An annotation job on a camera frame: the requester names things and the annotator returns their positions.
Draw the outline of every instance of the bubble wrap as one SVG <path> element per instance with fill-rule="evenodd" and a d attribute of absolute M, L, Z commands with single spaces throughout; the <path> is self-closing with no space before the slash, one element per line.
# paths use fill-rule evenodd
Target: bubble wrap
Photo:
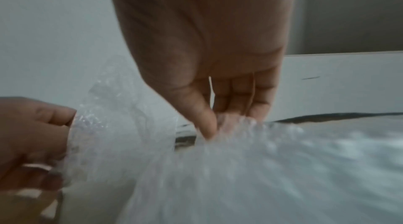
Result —
<path fill-rule="evenodd" d="M 118 224 L 401 224 L 402 139 L 243 121 L 153 161 Z"/>
<path fill-rule="evenodd" d="M 132 60 L 107 62 L 70 129 L 59 166 L 67 185 L 120 185 L 135 180 L 155 156 L 173 151 L 177 113 L 151 92 Z"/>

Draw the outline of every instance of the human hand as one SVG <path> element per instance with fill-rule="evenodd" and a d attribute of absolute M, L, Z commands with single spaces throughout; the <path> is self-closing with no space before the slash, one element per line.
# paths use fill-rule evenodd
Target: human hand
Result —
<path fill-rule="evenodd" d="M 64 156 L 76 111 L 32 99 L 0 98 L 0 190 L 57 190 L 60 177 L 24 164 L 52 165 Z"/>
<path fill-rule="evenodd" d="M 259 121 L 266 117 L 279 81 L 293 0 L 113 2 L 145 82 L 204 136 L 217 131 L 214 112 Z"/>

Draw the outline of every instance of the person's right hand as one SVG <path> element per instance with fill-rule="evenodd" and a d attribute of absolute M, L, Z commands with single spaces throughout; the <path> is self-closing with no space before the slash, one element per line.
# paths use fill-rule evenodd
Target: person's right hand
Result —
<path fill-rule="evenodd" d="M 217 131 L 214 112 L 266 117 L 278 85 L 293 0 L 113 2 L 145 82 L 204 136 Z"/>

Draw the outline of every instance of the dark scratch mark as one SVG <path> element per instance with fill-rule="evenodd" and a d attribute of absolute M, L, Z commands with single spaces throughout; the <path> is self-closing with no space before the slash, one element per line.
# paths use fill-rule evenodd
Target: dark scratch mark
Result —
<path fill-rule="evenodd" d="M 308 77 L 308 78 L 302 78 L 302 80 L 316 79 L 316 78 L 319 78 L 319 77 L 320 77 L 320 76 Z"/>

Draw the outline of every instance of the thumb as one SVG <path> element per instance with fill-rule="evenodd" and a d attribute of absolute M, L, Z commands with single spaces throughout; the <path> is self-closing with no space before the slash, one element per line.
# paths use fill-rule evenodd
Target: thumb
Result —
<path fill-rule="evenodd" d="M 194 85 L 160 92 L 180 114 L 194 123 L 207 139 L 217 131 L 217 118 L 201 91 Z"/>

